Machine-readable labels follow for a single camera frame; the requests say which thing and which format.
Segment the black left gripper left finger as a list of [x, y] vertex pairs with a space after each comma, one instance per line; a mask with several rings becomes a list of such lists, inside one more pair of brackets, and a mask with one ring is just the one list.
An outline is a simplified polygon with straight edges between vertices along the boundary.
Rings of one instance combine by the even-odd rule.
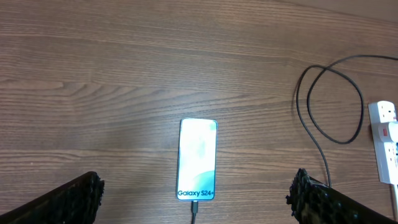
[[104, 180], [89, 171], [1, 215], [2, 224], [93, 224], [101, 206]]

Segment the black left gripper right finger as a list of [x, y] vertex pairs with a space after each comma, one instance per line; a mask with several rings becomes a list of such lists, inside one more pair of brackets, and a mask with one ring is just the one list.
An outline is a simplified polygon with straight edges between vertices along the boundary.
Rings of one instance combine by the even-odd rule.
[[305, 169], [296, 173], [286, 200], [300, 224], [397, 224], [312, 178]]

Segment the black smartphone with blue screen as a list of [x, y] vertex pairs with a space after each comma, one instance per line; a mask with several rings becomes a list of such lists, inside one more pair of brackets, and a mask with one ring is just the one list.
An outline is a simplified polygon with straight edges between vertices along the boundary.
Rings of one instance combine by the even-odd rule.
[[185, 118], [180, 122], [176, 196], [181, 201], [215, 197], [218, 123]]

